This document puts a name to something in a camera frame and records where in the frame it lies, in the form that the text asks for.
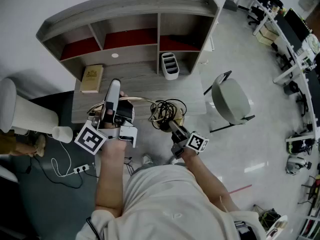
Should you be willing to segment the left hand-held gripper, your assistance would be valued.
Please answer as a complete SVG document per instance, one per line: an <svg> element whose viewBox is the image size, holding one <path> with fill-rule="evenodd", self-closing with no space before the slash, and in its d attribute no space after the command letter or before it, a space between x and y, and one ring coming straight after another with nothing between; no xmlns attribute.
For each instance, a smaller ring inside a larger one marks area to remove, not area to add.
<svg viewBox="0 0 320 240"><path fill-rule="evenodd" d="M95 155L106 141L119 139L131 142L136 146L138 130L133 126L134 107L128 100L120 100L121 82L114 78L108 88L102 108L102 120L114 121L117 127L103 128L99 111L90 112L87 121L75 138L74 142Z"/></svg>

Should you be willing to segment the person's right forearm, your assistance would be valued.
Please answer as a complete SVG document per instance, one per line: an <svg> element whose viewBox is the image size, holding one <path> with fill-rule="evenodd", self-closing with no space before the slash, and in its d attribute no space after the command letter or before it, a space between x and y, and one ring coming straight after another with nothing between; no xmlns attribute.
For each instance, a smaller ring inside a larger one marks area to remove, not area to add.
<svg viewBox="0 0 320 240"><path fill-rule="evenodd" d="M194 175L209 201L223 212L235 212L240 209L233 202L230 193L223 183L211 173L197 153L185 147L181 154L186 167Z"/></svg>

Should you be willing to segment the grey wooden desk with shelves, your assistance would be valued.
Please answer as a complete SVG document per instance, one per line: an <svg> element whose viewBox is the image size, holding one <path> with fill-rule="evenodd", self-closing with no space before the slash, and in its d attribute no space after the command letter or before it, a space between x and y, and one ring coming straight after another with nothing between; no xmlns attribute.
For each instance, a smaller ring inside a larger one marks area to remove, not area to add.
<svg viewBox="0 0 320 240"><path fill-rule="evenodd" d="M203 115L206 105L197 63L217 21L215 0L89 0L47 18L36 33L40 43L76 79L71 120L84 123L89 108L101 102L112 79L133 97L179 99L187 114ZM104 49L106 34L157 28L157 44ZM160 51L160 36L196 46L200 51ZM94 37L100 51L60 60L65 45ZM179 75L167 80L161 55L175 55ZM103 65L99 93L80 92L87 66Z"/></svg>

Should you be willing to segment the white pen holder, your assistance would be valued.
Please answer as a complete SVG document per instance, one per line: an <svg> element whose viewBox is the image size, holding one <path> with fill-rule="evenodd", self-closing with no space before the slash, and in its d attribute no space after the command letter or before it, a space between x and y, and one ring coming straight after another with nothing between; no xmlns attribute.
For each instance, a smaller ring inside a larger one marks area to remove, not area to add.
<svg viewBox="0 0 320 240"><path fill-rule="evenodd" d="M169 80L176 80L180 69L175 55L172 52L165 52L161 55L161 69L164 77Z"/></svg>

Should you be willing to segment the red shelf liner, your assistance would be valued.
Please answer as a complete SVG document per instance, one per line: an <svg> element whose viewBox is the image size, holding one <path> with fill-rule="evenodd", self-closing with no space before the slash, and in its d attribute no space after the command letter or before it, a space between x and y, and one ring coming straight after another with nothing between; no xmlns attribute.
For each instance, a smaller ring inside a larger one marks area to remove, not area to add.
<svg viewBox="0 0 320 240"><path fill-rule="evenodd" d="M154 45L157 43L157 28L135 29L106 34L103 49L109 50L129 46Z"/></svg>
<svg viewBox="0 0 320 240"><path fill-rule="evenodd" d="M66 44L62 50L62 54L59 60L64 61L81 55L98 52L100 50L101 49L95 38L90 37Z"/></svg>
<svg viewBox="0 0 320 240"><path fill-rule="evenodd" d="M185 44L176 40L171 40L168 35L161 35L159 39L159 50L165 51L191 51L199 52L201 49L197 46Z"/></svg>

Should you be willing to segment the white round cylinder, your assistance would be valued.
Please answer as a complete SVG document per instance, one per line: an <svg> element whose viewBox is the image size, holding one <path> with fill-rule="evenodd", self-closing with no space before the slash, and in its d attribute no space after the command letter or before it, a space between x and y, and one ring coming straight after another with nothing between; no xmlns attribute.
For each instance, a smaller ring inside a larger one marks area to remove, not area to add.
<svg viewBox="0 0 320 240"><path fill-rule="evenodd" d="M68 126L56 126L52 129L52 137L63 143L70 143L73 140L73 130Z"/></svg>

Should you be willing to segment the person's white shirt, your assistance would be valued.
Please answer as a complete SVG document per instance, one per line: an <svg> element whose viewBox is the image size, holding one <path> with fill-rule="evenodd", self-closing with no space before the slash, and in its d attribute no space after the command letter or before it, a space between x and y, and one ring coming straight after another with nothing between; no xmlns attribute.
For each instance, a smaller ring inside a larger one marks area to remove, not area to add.
<svg viewBox="0 0 320 240"><path fill-rule="evenodd" d="M75 240L240 240L235 221L266 240L256 212L222 211L185 167L154 166L129 179L121 216L94 211Z"/></svg>

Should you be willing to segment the white power strip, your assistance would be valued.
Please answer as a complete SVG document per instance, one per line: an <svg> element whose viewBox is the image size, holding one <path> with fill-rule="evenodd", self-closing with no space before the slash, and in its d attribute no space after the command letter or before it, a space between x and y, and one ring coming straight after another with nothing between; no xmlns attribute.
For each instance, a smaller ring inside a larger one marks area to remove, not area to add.
<svg viewBox="0 0 320 240"><path fill-rule="evenodd" d="M90 169L90 166L89 166L88 164L84 164L84 165L75 167L75 168L73 169L73 172L74 172L75 174L79 174L79 173L85 172L85 171L87 171L87 170L89 170L89 169Z"/></svg>

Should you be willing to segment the red floor tape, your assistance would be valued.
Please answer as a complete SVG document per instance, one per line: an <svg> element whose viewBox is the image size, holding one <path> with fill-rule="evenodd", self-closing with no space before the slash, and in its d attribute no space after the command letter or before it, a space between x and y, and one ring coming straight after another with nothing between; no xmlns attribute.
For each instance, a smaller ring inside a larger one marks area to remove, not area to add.
<svg viewBox="0 0 320 240"><path fill-rule="evenodd" d="M232 191L229 192L229 194L237 193L239 191L245 190L245 189L250 188L250 187L252 187L252 184L249 184L249 185L240 187L238 189L232 190Z"/></svg>

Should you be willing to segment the black green headset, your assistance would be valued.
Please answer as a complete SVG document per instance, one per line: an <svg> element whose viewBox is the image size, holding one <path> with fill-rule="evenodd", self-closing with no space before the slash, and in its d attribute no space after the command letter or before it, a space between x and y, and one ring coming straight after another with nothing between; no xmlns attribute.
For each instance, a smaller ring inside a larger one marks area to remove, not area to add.
<svg viewBox="0 0 320 240"><path fill-rule="evenodd" d="M294 134L289 137L289 142L286 143L286 151L292 155L298 155L300 153L311 154L315 140L313 138L291 140L301 137L300 134Z"/></svg>

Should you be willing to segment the black waist pack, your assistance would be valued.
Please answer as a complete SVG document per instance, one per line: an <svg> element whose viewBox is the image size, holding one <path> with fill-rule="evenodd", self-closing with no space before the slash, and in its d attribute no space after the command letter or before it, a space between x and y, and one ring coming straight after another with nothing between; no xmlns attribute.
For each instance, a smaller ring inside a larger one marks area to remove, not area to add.
<svg viewBox="0 0 320 240"><path fill-rule="evenodd" d="M251 226L244 221L235 221L235 228L240 240L258 240Z"/></svg>

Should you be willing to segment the cardboard box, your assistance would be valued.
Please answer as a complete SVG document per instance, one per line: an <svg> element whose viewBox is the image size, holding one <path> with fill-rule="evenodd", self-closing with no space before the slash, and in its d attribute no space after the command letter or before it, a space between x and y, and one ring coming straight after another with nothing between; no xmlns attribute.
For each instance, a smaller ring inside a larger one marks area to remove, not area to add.
<svg viewBox="0 0 320 240"><path fill-rule="evenodd" d="M274 43L274 41L279 37L279 35L270 31L267 27L262 26L255 37L258 42L267 46L271 46L272 43Z"/></svg>

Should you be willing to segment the large black monitor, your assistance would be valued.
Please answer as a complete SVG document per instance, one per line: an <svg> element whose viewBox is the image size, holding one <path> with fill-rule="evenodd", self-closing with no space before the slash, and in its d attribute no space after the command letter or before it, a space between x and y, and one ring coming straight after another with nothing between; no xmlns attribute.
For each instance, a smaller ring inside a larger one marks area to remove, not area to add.
<svg viewBox="0 0 320 240"><path fill-rule="evenodd" d="M286 12L284 18L301 42L309 36L311 30L305 21L292 8Z"/></svg>

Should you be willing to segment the white storage shelf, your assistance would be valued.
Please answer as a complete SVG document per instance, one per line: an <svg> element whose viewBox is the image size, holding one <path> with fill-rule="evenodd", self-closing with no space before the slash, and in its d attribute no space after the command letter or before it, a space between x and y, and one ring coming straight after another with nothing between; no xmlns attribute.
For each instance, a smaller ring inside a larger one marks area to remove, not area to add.
<svg viewBox="0 0 320 240"><path fill-rule="evenodd" d="M312 185L302 185L308 189L307 200L300 204L310 204L311 207L304 218L297 240L320 240L320 174L310 178L313 180Z"/></svg>

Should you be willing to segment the white ribbed pedestal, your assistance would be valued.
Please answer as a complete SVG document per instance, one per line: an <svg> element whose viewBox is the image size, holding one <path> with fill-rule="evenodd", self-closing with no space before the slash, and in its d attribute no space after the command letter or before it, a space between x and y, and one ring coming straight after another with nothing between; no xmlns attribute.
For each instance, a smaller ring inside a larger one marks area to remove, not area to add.
<svg viewBox="0 0 320 240"><path fill-rule="evenodd" d="M11 79L0 80L0 130L7 133L20 128L50 134L58 125L56 112L19 96Z"/></svg>

